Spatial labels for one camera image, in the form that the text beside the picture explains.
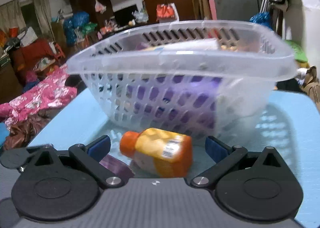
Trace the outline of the orange capped bottle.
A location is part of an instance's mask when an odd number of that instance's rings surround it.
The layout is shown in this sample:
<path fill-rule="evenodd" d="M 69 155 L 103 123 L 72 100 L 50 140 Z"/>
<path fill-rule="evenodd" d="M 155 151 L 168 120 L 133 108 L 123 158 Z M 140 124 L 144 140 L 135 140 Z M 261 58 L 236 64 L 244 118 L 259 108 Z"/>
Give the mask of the orange capped bottle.
<path fill-rule="evenodd" d="M 172 131 L 128 131 L 119 147 L 140 169 L 161 178 L 184 178 L 193 163 L 192 138 Z"/>

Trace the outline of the clear plastic perforated basket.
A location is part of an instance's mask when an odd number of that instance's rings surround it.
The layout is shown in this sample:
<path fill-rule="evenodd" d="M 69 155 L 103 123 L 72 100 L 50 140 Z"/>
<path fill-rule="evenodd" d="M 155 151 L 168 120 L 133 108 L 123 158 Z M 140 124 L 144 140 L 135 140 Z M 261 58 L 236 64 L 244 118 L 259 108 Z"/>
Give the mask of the clear plastic perforated basket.
<path fill-rule="evenodd" d="M 217 39 L 221 49 L 138 50 L 141 44 L 159 46 L 202 39 Z M 116 88 L 123 88 L 131 79 L 144 75 L 219 77 L 222 81 L 249 78 L 274 82 L 275 87 L 297 73 L 293 50 L 275 32 L 255 23 L 222 20 L 159 23 L 125 30 L 71 57 L 67 69 L 82 78 L 110 121 L 129 130 L 114 115 Z M 242 140 L 251 135 L 257 122 L 240 135 L 219 135 L 215 126 L 211 133 L 190 136 L 197 140 L 210 135 L 223 141 Z"/>

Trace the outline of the blue plastic bag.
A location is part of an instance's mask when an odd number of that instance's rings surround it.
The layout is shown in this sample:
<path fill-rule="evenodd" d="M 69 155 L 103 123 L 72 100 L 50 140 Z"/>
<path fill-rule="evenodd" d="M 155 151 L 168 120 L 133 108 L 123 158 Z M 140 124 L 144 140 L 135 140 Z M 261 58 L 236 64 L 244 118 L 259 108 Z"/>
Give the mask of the blue plastic bag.
<path fill-rule="evenodd" d="M 249 22 L 263 25 L 272 30 L 272 19 L 268 11 L 255 14 L 249 19 Z"/>

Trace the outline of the window curtain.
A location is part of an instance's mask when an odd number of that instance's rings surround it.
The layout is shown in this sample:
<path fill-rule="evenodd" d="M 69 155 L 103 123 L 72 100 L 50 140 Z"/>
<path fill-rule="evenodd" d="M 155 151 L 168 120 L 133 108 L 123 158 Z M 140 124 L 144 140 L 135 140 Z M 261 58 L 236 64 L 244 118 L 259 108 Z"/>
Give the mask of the window curtain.
<path fill-rule="evenodd" d="M 42 34 L 49 36 L 53 40 L 54 34 L 51 26 L 52 15 L 49 0 L 33 0 L 33 3 Z"/>

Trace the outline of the large purple tissue pack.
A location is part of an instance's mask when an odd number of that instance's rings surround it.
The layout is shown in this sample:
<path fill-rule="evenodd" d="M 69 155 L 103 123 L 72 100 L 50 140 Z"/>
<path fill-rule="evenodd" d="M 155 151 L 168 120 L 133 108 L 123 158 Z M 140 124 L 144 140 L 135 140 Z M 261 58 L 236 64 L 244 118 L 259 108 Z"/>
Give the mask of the large purple tissue pack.
<path fill-rule="evenodd" d="M 221 82 L 219 77 L 184 75 L 131 79 L 116 88 L 114 117 L 132 130 L 154 127 L 189 135 L 211 133 Z"/>

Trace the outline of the flat purple tissue pack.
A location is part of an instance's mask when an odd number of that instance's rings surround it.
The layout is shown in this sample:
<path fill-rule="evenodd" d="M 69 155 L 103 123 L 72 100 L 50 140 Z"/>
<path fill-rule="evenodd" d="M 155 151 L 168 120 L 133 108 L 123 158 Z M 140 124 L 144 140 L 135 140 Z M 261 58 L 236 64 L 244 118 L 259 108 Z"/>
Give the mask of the flat purple tissue pack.
<path fill-rule="evenodd" d="M 135 176 L 127 164 L 111 155 L 106 155 L 100 161 L 100 164 L 121 178 L 124 182 L 127 182 L 130 178 Z"/>

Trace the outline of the red white hanging bag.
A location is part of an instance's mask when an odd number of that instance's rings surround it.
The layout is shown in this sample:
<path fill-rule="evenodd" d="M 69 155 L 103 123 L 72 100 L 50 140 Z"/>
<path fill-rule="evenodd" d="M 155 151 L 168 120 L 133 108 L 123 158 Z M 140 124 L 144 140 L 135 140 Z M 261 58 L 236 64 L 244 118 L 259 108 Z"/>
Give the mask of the red white hanging bag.
<path fill-rule="evenodd" d="M 159 23 L 176 22 L 180 20 L 175 3 L 163 0 L 156 8 L 157 21 Z"/>

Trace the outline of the green box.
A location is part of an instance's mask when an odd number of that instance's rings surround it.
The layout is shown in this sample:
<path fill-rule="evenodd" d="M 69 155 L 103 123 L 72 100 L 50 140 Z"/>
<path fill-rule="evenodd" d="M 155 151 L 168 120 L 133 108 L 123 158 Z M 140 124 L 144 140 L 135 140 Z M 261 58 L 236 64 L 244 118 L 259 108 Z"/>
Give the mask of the green box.
<path fill-rule="evenodd" d="M 298 43 L 296 43 L 292 40 L 285 40 L 285 41 L 293 49 L 296 61 L 298 61 L 300 63 L 307 63 L 308 62 L 308 58 L 307 58 L 304 50 L 301 48 L 301 46 Z"/>

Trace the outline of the white paper roll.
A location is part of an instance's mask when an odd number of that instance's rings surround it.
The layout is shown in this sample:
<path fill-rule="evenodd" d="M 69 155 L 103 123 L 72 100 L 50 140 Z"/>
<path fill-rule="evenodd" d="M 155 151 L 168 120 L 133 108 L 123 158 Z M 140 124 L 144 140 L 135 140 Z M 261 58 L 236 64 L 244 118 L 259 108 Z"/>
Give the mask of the white paper roll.
<path fill-rule="evenodd" d="M 216 100 L 216 133 L 240 135 L 251 130 L 273 88 L 274 82 L 249 78 L 223 80 Z"/>

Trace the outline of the pink floral bedding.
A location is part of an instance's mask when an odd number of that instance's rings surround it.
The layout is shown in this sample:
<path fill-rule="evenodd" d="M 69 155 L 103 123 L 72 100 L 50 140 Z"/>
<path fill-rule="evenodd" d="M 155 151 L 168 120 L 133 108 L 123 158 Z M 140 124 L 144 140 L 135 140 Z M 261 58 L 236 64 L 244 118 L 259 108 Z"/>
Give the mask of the pink floral bedding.
<path fill-rule="evenodd" d="M 76 88 L 65 86 L 68 76 L 67 65 L 62 65 L 24 94 L 1 104 L 1 122 L 10 129 L 12 125 L 25 121 L 29 115 L 40 110 L 68 105 L 77 95 Z"/>

